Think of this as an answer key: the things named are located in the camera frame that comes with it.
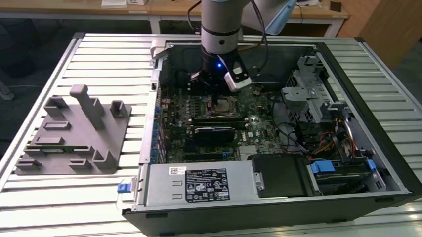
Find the slotted metal table surface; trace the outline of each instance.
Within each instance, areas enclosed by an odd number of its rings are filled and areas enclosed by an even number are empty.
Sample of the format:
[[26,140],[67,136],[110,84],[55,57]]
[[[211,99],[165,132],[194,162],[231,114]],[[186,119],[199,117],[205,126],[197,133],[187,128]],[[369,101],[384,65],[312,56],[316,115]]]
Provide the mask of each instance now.
[[[117,185],[138,174],[145,109],[154,40],[198,40],[187,35],[86,34],[72,39],[40,98],[0,163],[0,236],[143,236],[121,215],[133,195],[117,205]],[[324,41],[354,83],[414,173],[422,178],[422,107],[366,43],[354,39],[269,37],[270,41]],[[334,82],[334,91],[340,94]],[[68,96],[74,84],[87,84],[102,103],[133,105],[118,172],[113,175],[39,175],[12,173],[27,142],[36,133],[50,96]],[[201,236],[421,236],[422,203],[382,209],[352,222],[230,231]]]

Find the power supply label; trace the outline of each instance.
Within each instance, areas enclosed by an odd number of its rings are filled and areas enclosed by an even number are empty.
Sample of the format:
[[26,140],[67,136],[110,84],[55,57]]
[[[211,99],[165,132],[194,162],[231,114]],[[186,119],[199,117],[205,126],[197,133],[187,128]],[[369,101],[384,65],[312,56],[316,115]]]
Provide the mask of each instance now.
[[226,169],[186,170],[186,201],[229,201],[229,180]]

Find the floor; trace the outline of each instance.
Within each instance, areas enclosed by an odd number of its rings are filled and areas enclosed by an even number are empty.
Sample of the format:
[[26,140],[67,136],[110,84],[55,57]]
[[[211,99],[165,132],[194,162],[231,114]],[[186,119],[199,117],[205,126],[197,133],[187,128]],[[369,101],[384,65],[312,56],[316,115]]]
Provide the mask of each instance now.
[[[11,78],[0,70],[0,80],[8,86],[44,86],[75,32],[151,33],[147,21],[66,20],[63,24],[58,24],[55,20],[34,20],[34,23],[42,38],[42,46],[30,51],[36,70],[23,78]],[[163,34],[193,33],[185,21],[162,22],[162,32]],[[0,36],[4,34],[6,31],[0,26]],[[421,65],[422,43],[418,42],[394,73],[420,102],[422,102],[422,91],[418,87],[422,82]],[[42,88],[12,87],[11,90],[15,94],[14,101],[0,100],[0,158],[32,108]]]

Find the motherboard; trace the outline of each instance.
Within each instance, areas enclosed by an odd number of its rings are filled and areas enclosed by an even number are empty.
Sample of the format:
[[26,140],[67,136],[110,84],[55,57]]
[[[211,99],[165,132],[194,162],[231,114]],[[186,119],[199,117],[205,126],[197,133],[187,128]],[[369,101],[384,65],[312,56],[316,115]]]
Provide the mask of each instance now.
[[238,94],[198,96],[190,88],[163,87],[166,163],[245,160],[249,154],[281,153],[274,126],[273,92],[251,85]]

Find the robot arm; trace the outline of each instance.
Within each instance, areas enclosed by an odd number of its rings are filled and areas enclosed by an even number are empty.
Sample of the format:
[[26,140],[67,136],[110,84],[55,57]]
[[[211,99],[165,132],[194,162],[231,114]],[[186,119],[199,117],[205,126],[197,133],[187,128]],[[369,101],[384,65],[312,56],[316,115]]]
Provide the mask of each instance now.
[[[254,9],[255,2],[251,0],[202,0],[202,71],[193,75],[211,85],[213,94],[219,93],[219,83],[226,81],[230,91],[235,92],[251,84],[251,76],[243,64],[238,52],[238,38],[241,34],[242,21],[259,22],[257,16],[246,16],[249,8]],[[261,3],[262,10],[266,8],[281,9],[282,15],[293,11],[297,0],[266,0]]]

